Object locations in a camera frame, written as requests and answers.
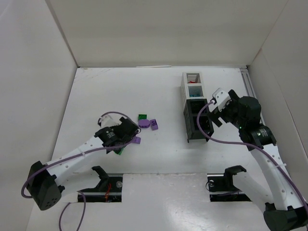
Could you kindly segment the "green sloped lego brick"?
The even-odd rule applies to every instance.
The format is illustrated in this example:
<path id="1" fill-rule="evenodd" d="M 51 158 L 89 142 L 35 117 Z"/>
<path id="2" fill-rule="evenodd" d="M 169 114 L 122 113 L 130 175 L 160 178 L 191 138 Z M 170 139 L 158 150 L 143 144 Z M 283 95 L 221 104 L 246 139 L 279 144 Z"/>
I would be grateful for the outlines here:
<path id="1" fill-rule="evenodd" d="M 124 151 L 124 148 L 116 149 L 114 150 L 114 153 L 116 153 L 117 155 L 121 155 L 123 151 Z"/>

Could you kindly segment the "aluminium rail at table edge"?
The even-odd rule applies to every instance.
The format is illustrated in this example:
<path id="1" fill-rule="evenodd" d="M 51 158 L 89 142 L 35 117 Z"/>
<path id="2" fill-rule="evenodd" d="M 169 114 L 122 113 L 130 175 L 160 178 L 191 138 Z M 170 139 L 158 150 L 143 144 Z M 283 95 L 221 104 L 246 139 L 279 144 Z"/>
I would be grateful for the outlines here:
<path id="1" fill-rule="evenodd" d="M 254 88 L 253 88 L 253 84 L 252 84 L 249 72 L 248 72 L 248 69 L 247 68 L 240 68 L 240 73 L 242 75 L 242 79 L 243 79 L 243 82 L 244 82 L 244 86 L 245 86 L 247 95 L 250 96 L 250 97 L 257 98 L 255 91 L 254 91 Z"/>

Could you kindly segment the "white double-bin container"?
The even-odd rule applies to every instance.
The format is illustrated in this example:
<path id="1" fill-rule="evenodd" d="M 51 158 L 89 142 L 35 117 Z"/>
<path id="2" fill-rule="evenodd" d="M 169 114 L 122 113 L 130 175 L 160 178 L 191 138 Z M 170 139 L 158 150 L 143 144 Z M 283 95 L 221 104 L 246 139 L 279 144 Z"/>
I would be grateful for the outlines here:
<path id="1" fill-rule="evenodd" d="M 189 84 L 189 81 L 195 81 L 196 83 Z M 201 72 L 183 72 L 180 90 L 183 107 L 185 107 L 187 100 L 199 100 L 207 98 L 203 75 Z M 200 94 L 202 97 L 190 97 L 190 94 Z"/>

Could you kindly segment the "purple square lego brick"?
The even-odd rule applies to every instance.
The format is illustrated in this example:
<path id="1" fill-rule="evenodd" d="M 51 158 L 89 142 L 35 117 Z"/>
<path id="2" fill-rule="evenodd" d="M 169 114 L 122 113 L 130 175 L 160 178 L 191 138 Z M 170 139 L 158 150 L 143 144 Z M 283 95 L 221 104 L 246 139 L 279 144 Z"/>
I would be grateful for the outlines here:
<path id="1" fill-rule="evenodd" d="M 151 119 L 150 120 L 150 126 L 151 126 L 152 130 L 158 130 L 159 129 L 158 123 L 157 123 L 156 119 Z"/>

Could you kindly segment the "purple rounded lego brick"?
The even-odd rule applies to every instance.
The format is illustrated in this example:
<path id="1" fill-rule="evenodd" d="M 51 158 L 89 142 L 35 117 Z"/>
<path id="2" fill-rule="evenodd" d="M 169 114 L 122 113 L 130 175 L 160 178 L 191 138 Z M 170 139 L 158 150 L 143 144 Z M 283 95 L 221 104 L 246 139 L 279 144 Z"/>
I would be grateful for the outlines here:
<path id="1" fill-rule="evenodd" d="M 141 137 L 135 136 L 132 140 L 132 143 L 134 144 L 140 144 L 141 143 Z"/>

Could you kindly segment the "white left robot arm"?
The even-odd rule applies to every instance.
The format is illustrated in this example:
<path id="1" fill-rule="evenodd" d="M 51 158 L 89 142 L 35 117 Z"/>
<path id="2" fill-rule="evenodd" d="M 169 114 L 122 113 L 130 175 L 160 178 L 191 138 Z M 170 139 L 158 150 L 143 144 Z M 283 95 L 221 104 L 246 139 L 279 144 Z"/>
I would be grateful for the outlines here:
<path id="1" fill-rule="evenodd" d="M 92 166 L 85 172 L 80 170 L 101 154 L 121 153 L 140 128 L 128 118 L 121 117 L 116 123 L 107 115 L 99 125 L 101 128 L 73 151 L 45 164 L 37 161 L 31 166 L 26 189 L 41 211 L 50 209 L 63 196 L 73 192 L 106 189 L 109 176 L 101 166 Z"/>

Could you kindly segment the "dark green studded lego brick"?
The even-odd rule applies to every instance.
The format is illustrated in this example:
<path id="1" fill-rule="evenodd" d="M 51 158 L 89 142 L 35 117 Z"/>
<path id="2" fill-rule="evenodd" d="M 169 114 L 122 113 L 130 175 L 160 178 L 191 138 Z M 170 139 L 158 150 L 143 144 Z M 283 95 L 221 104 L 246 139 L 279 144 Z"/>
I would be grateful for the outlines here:
<path id="1" fill-rule="evenodd" d="M 143 120 L 143 119 L 147 119 L 147 114 L 139 114 L 138 115 L 138 120 Z"/>

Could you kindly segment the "black double-bin container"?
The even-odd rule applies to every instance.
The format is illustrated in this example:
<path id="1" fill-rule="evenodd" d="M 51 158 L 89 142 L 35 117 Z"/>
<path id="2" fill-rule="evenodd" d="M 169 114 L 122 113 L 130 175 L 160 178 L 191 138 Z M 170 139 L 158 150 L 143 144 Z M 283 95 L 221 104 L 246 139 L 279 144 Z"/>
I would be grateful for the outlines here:
<path id="1" fill-rule="evenodd" d="M 204 109 L 201 112 L 199 120 L 197 120 L 198 113 L 206 104 L 207 104 L 207 99 L 186 100 L 183 114 L 186 125 L 187 142 L 190 142 L 190 140 L 203 140 L 203 139 L 205 139 L 206 141 L 209 140 L 200 131 L 197 121 L 199 121 L 201 129 L 203 130 L 204 133 L 206 133 L 209 137 L 213 135 L 214 128 L 212 121 L 209 118 L 208 108 Z"/>

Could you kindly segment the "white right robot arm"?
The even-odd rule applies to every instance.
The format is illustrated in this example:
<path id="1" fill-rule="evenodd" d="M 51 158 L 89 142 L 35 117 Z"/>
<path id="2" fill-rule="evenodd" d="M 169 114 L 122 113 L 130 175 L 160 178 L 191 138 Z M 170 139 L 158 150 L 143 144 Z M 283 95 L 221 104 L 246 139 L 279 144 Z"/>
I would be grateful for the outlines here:
<path id="1" fill-rule="evenodd" d="M 271 231 L 307 227 L 308 204 L 286 170 L 272 131 L 261 123 L 259 101 L 221 88 L 213 93 L 213 100 L 216 107 L 210 118 L 218 127 L 225 122 L 238 129 L 242 144 L 258 163 L 270 189 L 259 185 L 244 167 L 233 166 L 225 169 L 219 181 L 222 190 L 242 191 L 260 209 Z"/>

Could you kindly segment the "purple oval lego piece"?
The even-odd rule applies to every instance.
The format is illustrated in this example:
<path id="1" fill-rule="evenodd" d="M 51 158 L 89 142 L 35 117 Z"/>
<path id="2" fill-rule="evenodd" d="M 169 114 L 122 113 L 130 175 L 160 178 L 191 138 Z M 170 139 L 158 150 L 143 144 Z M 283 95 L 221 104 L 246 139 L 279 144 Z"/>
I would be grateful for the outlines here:
<path id="1" fill-rule="evenodd" d="M 138 121 L 138 126 L 140 128 L 149 128 L 151 125 L 150 121 L 148 119 L 141 119 Z"/>

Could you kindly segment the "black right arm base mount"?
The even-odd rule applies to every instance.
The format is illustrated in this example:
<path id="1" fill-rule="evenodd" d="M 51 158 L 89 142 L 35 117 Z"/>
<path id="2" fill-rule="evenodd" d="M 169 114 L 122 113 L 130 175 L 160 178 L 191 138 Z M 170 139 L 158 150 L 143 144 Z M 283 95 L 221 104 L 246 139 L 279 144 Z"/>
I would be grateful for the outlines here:
<path id="1" fill-rule="evenodd" d="M 205 188 L 209 191 L 210 202 L 250 202 L 242 191 L 229 183 L 224 174 L 207 174 Z"/>

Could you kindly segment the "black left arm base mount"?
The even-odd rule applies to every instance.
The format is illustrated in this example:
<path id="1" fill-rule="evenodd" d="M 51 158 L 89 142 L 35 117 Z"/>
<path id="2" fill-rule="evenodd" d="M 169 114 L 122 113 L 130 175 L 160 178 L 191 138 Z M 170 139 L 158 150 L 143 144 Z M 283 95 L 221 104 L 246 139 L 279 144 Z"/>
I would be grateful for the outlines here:
<path id="1" fill-rule="evenodd" d="M 107 174 L 100 166 L 91 168 L 90 175 L 99 178 L 98 183 L 80 190 L 87 202 L 122 202 L 123 174 Z"/>

